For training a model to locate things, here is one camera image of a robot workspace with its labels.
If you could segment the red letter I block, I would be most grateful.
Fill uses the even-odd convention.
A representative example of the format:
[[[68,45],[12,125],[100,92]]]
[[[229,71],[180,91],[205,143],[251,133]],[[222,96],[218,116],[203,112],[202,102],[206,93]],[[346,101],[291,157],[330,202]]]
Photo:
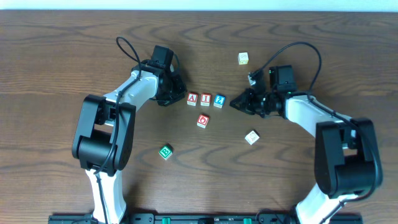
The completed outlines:
[[[210,106],[211,94],[203,93],[200,98],[200,104],[202,106]]]

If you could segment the blue number 2 block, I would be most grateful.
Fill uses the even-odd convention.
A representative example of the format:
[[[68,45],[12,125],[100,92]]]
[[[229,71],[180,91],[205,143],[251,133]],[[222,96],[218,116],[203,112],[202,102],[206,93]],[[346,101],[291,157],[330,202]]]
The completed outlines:
[[[222,108],[226,101],[226,97],[223,95],[216,95],[213,101],[213,106],[217,108]]]

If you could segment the red letter A block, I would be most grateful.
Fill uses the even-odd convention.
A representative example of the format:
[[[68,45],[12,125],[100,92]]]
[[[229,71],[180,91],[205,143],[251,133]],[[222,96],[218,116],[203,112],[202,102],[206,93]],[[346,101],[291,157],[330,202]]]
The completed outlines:
[[[198,101],[198,94],[196,93],[188,93],[187,96],[187,105],[196,106]]]

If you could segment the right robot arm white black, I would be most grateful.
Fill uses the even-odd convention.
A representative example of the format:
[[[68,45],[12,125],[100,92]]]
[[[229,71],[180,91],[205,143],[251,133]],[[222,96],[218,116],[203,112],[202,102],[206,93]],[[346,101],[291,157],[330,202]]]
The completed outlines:
[[[250,88],[230,101],[234,109],[266,118],[280,116],[315,138],[316,184],[289,213],[276,213],[272,223],[362,223],[359,215],[340,215],[349,202],[368,198],[382,182],[382,168],[373,122],[351,118],[319,103],[308,91],[299,91],[290,65],[269,69],[270,90],[264,72],[248,75]]]

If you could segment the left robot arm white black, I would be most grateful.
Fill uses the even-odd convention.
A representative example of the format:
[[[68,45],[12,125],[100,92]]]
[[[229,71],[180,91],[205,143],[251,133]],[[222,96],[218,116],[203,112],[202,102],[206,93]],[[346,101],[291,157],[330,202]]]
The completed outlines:
[[[121,223],[127,205],[123,198],[122,170],[132,151],[135,117],[141,106],[154,100],[169,106],[184,98],[186,86],[167,47],[155,46],[152,57],[139,61],[129,78],[103,96],[88,95],[81,107],[72,145],[90,179],[95,202],[91,220]]]

